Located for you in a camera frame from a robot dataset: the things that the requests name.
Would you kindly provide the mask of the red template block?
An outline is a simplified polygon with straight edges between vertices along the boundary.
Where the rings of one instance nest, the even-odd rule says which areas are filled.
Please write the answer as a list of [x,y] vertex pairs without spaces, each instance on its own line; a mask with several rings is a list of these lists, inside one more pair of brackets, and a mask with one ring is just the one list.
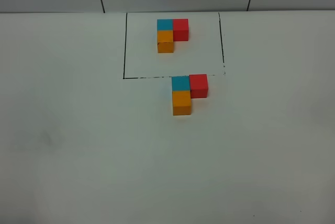
[[189,40],[188,19],[173,19],[173,40],[174,41]]

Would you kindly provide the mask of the blue template block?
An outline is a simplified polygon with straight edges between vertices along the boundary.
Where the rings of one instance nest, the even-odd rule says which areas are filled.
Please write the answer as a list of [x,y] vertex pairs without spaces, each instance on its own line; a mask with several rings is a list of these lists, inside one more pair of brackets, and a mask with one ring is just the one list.
[[173,30],[172,19],[158,19],[157,20],[157,31]]

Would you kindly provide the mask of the orange template block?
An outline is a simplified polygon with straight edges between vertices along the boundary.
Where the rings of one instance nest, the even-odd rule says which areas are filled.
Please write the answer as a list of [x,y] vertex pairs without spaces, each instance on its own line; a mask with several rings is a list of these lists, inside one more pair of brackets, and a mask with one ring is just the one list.
[[172,30],[157,31],[157,51],[158,53],[174,52],[174,40]]

